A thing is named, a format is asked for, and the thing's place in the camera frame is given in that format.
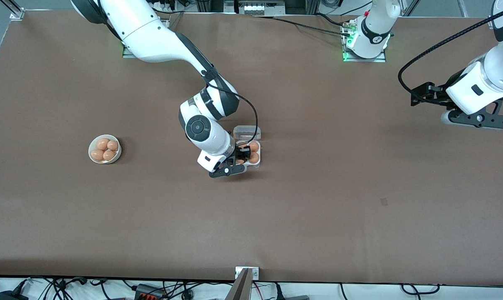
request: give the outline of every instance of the bowl of eggs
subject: bowl of eggs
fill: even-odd
[[[88,156],[95,163],[113,163],[122,154],[118,139],[112,135],[100,135],[88,146]]]

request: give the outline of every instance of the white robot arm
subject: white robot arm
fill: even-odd
[[[503,13],[503,0],[495,0],[492,14]],[[492,21],[498,45],[473,59],[440,86],[427,82],[413,90],[411,106],[428,102],[446,106],[441,117],[448,125],[503,129],[503,15]],[[494,103],[492,111],[488,105]]]
[[[238,108],[235,88],[187,37],[167,29],[146,0],[72,0],[72,4],[88,21],[106,24],[138,59],[149,63],[184,60],[196,68],[206,87],[181,104],[179,122],[187,138],[201,150],[198,163],[211,177],[246,171],[245,165],[234,162],[249,158],[249,148],[236,148],[217,123]],[[227,159],[231,162],[221,170]]]
[[[377,57],[387,46],[401,11],[398,0],[373,0],[368,13],[355,20],[356,30],[346,47],[363,58]]]
[[[501,11],[503,1],[496,0],[492,14]],[[473,59],[461,79],[446,89],[452,101],[467,115],[503,98],[503,16],[493,21],[493,28],[498,45]]]

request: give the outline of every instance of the brown table surface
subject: brown table surface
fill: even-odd
[[[334,29],[318,17],[292,17]],[[259,112],[259,169],[211,179],[177,120],[203,81],[122,59],[103,25],[29,11],[0,48],[0,274],[503,285],[503,131],[410,107],[397,72],[474,19],[399,19],[387,63],[337,36],[242,15],[183,15]],[[444,83],[496,43],[484,26],[405,74]],[[220,122],[253,124],[251,109]],[[101,134],[123,145],[91,162]]]

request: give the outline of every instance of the plastic egg carton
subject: plastic egg carton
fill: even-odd
[[[238,125],[233,129],[233,138],[237,141],[236,142],[237,144],[240,144],[248,141],[253,136],[254,131],[255,131],[255,125]],[[257,151],[257,154],[259,154],[259,161],[256,163],[250,163],[249,161],[246,161],[244,162],[245,166],[259,168],[259,166],[261,165],[261,160],[263,159],[263,156],[261,155],[261,150],[263,149],[263,146],[261,146],[261,142],[259,142],[260,139],[261,139],[261,128],[257,127],[257,134],[255,135],[255,138],[253,138],[253,141],[259,144],[259,151]]]
[[[240,143],[243,143],[245,142],[245,140],[240,140],[237,142],[237,144],[240,144]],[[262,146],[261,146],[261,143],[257,140],[253,140],[251,142],[257,142],[259,144],[259,150],[257,151],[257,154],[259,154],[259,161],[256,162],[256,163],[250,163],[249,161],[246,161],[243,163],[243,165],[245,166],[248,166],[248,167],[254,167],[254,168],[259,168],[259,165],[261,165],[261,159],[263,158],[263,156],[261,156],[261,149],[262,149]]]

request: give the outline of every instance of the egg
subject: egg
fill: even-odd
[[[95,161],[103,161],[103,151],[99,149],[95,149],[90,151],[90,157]]]
[[[250,154],[250,158],[248,159],[250,163],[258,163],[259,162],[259,154],[257,152],[252,152]]]
[[[109,139],[99,139],[99,141],[96,143],[96,148],[105,151],[107,150],[107,143],[109,143]]]
[[[103,152],[103,159],[106,161],[110,161],[111,159],[113,159],[113,157],[115,155],[116,155],[116,153],[114,153],[114,151],[107,150],[107,151]]]
[[[118,150],[118,142],[115,140],[110,140],[107,143],[107,149],[112,150],[112,151]]]
[[[249,144],[249,146],[250,146],[250,150],[251,150],[252,152],[257,152],[257,151],[259,151],[259,143],[258,143],[258,142],[253,141],[253,142],[251,142],[251,143]]]

